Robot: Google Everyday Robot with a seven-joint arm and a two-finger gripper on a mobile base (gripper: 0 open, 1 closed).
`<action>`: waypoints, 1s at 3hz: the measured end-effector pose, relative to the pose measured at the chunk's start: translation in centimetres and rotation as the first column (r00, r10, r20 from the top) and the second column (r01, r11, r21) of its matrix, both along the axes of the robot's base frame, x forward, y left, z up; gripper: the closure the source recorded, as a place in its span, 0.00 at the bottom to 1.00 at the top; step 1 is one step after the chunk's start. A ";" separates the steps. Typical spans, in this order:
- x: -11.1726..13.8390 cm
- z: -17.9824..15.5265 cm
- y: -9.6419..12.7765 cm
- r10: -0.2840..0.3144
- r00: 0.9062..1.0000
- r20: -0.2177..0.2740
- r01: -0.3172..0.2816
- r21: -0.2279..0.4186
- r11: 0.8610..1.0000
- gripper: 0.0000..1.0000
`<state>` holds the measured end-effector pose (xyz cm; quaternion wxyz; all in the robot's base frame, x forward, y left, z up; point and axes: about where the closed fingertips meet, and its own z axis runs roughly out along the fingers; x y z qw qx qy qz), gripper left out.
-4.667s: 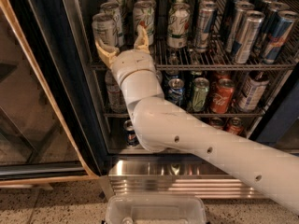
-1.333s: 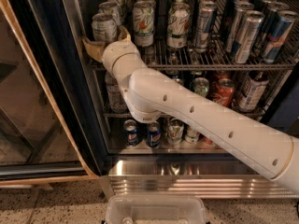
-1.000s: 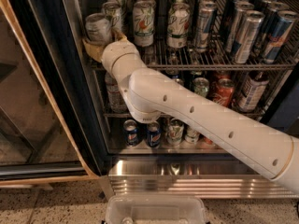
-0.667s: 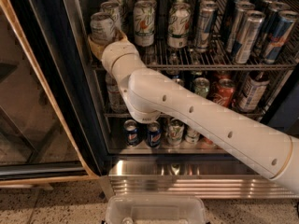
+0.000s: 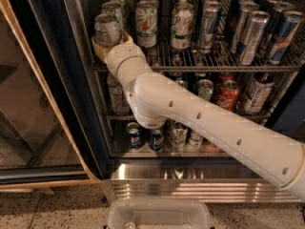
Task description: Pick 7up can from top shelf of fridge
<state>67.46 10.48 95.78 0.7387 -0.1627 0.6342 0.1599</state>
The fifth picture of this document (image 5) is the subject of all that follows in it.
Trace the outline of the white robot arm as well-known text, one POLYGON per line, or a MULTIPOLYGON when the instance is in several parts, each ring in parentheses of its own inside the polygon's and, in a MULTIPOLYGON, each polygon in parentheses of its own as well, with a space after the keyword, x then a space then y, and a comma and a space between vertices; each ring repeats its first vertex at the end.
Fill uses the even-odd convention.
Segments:
POLYGON ((107 47, 91 39, 94 52, 120 82, 136 121, 146 129, 170 118, 206 137, 282 191, 305 199, 305 144, 227 111, 156 73, 123 32, 107 47))

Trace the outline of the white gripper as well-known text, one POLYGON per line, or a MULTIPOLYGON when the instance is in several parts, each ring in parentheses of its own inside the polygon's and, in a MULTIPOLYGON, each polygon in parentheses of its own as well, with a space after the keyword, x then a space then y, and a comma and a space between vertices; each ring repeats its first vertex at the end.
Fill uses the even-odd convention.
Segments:
POLYGON ((103 63, 106 63, 108 70, 116 79, 119 79, 119 71, 124 63, 136 74, 147 67, 145 54, 133 43, 132 37, 125 31, 121 35, 121 44, 112 49, 100 45, 94 36, 91 41, 95 54, 103 63))

